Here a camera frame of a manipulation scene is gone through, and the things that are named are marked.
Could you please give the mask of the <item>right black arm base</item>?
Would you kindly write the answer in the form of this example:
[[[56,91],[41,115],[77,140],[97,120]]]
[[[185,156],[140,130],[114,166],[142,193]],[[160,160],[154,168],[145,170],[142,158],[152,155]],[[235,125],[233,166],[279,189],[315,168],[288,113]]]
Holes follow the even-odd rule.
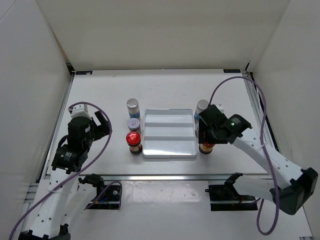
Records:
[[[210,210],[212,212],[257,211],[258,200],[254,196],[240,195],[234,188],[234,183],[243,174],[232,174],[224,184],[210,184],[205,192],[209,194]]]

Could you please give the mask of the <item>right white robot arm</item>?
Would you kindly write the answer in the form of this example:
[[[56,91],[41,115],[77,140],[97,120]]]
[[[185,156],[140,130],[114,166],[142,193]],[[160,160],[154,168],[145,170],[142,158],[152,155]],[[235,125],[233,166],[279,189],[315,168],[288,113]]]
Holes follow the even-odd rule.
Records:
[[[224,182],[230,200],[252,196],[274,202],[279,209],[295,215],[313,195],[318,173],[291,162],[269,144],[262,143],[252,125],[239,114],[226,117],[215,105],[199,114],[198,142],[201,145],[231,144],[260,165],[272,180],[236,172]]]

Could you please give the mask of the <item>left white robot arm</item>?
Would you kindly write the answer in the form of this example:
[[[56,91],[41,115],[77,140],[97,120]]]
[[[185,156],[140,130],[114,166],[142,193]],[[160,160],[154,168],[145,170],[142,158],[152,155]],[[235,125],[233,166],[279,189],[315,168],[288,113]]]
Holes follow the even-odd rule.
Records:
[[[73,219],[84,211],[92,200],[100,200],[105,194],[103,180],[97,174],[80,178],[81,189],[68,201],[74,182],[86,167],[93,142],[111,138],[112,125],[107,114],[99,109],[94,114],[100,124],[88,114],[85,105],[69,110],[71,120],[67,135],[56,149],[51,167],[47,194],[36,202],[31,210],[39,212],[31,227],[19,234],[20,240],[69,240]]]

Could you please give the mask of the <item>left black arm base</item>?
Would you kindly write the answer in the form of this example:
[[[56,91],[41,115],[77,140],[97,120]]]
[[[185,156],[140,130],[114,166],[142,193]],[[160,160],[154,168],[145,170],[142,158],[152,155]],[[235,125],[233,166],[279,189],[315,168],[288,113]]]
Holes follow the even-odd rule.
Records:
[[[88,203],[86,210],[120,210],[122,205],[123,186],[120,181],[105,183],[98,174],[79,177],[80,184],[89,184],[95,189],[96,196]]]

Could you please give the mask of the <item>red-lid chili sauce jar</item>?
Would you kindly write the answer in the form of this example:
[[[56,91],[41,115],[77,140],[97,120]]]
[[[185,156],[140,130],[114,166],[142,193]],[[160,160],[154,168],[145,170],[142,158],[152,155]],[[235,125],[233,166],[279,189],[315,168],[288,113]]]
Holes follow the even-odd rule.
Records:
[[[198,149],[204,155],[210,154],[215,145],[215,141],[210,137],[200,135],[198,138]]]
[[[126,135],[126,142],[129,146],[129,151],[134,154],[138,155],[142,152],[143,146],[142,146],[142,139],[141,135],[136,131],[131,131]]]

